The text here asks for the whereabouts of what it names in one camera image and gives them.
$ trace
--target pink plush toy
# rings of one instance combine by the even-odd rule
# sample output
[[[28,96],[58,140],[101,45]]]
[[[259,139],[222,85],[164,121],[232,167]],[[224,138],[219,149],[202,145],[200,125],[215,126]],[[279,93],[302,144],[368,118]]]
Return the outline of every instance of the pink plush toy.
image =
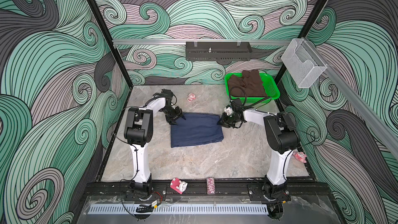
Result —
[[[196,99],[196,96],[195,96],[195,94],[193,94],[193,93],[190,93],[190,94],[188,95],[188,98],[187,98],[187,100],[188,100],[189,102],[191,102],[191,101],[193,101],[194,99]]]
[[[293,152],[293,156],[300,162],[302,163],[306,163],[307,161],[305,160],[305,158],[307,157],[306,154],[304,154],[304,152]]]

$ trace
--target red wire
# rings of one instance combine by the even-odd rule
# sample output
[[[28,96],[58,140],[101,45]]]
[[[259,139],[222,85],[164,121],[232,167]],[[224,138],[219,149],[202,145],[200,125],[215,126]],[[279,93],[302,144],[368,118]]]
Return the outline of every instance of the red wire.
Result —
[[[160,202],[162,202],[162,200],[163,200],[162,195],[159,192],[156,192],[156,191],[155,191],[155,193],[157,193],[160,196]]]

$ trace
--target pink toy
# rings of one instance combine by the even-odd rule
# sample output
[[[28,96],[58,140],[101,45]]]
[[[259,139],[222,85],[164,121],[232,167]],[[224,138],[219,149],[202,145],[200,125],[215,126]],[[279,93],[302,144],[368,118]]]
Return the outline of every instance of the pink toy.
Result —
[[[189,102],[191,102],[191,101],[193,101],[194,99],[196,99],[196,96],[195,96],[195,94],[193,94],[193,93],[190,93],[190,94],[188,95],[188,98],[187,98],[187,100],[188,100]]]
[[[187,189],[188,183],[181,181],[177,177],[174,177],[172,182],[170,183],[170,188],[182,194]]]
[[[300,162],[302,163],[306,163],[307,161],[305,160],[305,158],[307,157],[306,154],[304,154],[304,152],[293,152],[293,156]]]

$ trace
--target wire mesh basket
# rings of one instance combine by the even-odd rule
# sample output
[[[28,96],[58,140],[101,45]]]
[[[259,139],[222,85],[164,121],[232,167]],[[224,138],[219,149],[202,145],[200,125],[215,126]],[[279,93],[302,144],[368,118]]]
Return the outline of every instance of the wire mesh basket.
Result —
[[[306,50],[313,46],[310,41],[295,38],[282,55],[282,62],[286,66],[298,88],[309,88],[326,70],[324,61],[308,53]]]

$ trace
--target green swirl pattern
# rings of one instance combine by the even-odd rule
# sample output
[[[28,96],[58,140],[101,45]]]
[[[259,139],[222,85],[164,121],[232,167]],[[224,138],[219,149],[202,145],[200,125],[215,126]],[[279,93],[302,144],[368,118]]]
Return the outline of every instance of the green swirl pattern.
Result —
[[[288,40],[301,32],[315,1],[96,3],[113,38]],[[331,65],[351,75],[349,84],[398,136],[395,1],[328,0],[307,38]],[[1,218],[7,223],[71,223],[73,199],[80,198],[82,181],[93,173],[87,168],[101,163],[110,142],[107,131],[117,122],[129,88],[86,0],[0,0],[0,18],[5,23],[0,24]],[[183,46],[118,48],[135,85],[165,80],[223,84],[226,71],[253,63],[189,62]],[[253,48],[258,69],[276,75],[285,47]],[[299,89],[288,73],[282,83],[286,111],[297,128],[310,134],[301,135],[301,143],[315,137],[304,150],[316,178],[330,185],[346,222],[396,223],[398,162],[383,141],[326,75],[309,89]],[[356,123],[353,130],[343,126],[347,119]],[[43,201],[31,202],[45,191]]]
[[[118,67],[102,68],[99,62],[109,47],[86,0],[53,1],[0,0],[1,22],[7,25],[0,26],[0,38],[12,47],[0,58],[0,218],[7,223],[72,222],[72,199],[80,199],[81,187],[92,178],[87,168],[100,166],[93,158],[108,147],[106,132],[129,92]],[[107,20],[125,21],[119,1],[103,5]],[[110,78],[108,91],[97,89],[95,70]],[[37,120],[40,112],[52,114]]]

